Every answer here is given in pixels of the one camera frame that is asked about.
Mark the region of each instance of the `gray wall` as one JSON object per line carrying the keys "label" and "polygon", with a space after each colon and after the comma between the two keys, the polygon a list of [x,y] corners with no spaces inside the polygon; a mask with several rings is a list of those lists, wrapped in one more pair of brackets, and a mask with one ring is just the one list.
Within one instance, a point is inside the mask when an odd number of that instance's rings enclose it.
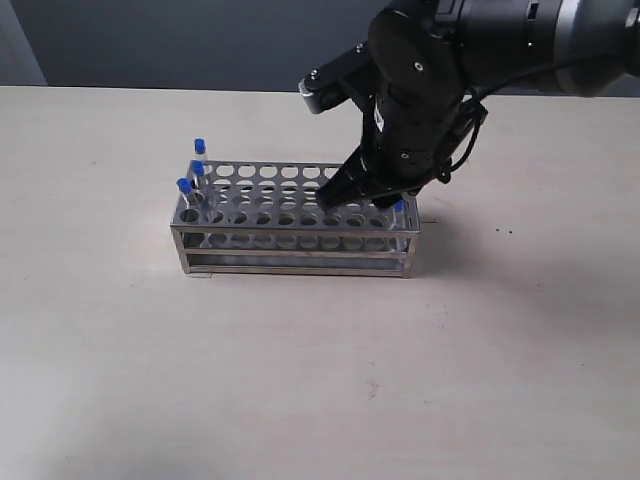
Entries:
{"label": "gray wall", "polygon": [[[50,85],[224,90],[295,90],[307,71],[364,39],[388,3],[12,1]],[[640,83],[623,80],[610,93],[640,95]]]}

